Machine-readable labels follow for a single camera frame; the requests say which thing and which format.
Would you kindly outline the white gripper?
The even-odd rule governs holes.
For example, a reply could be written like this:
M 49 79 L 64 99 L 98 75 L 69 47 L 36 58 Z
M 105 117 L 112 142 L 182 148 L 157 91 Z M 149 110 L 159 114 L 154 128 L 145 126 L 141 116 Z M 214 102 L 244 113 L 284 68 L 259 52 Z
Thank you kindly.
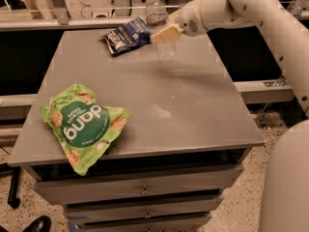
M 193 0 L 168 16 L 172 23 L 151 35 L 154 44 L 167 44 L 178 40 L 184 32 L 189 37 L 195 37 L 207 32 L 201 16 L 202 0 Z

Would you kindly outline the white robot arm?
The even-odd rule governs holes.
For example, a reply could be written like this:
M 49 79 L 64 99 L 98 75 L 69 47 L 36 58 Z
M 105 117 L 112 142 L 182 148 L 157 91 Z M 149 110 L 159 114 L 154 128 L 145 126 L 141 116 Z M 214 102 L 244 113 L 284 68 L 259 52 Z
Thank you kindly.
M 309 30 L 278 0 L 193 0 L 151 35 L 154 44 L 216 28 L 255 25 L 303 111 L 309 110 Z M 309 119 L 289 128 L 270 154 L 259 232 L 309 232 Z

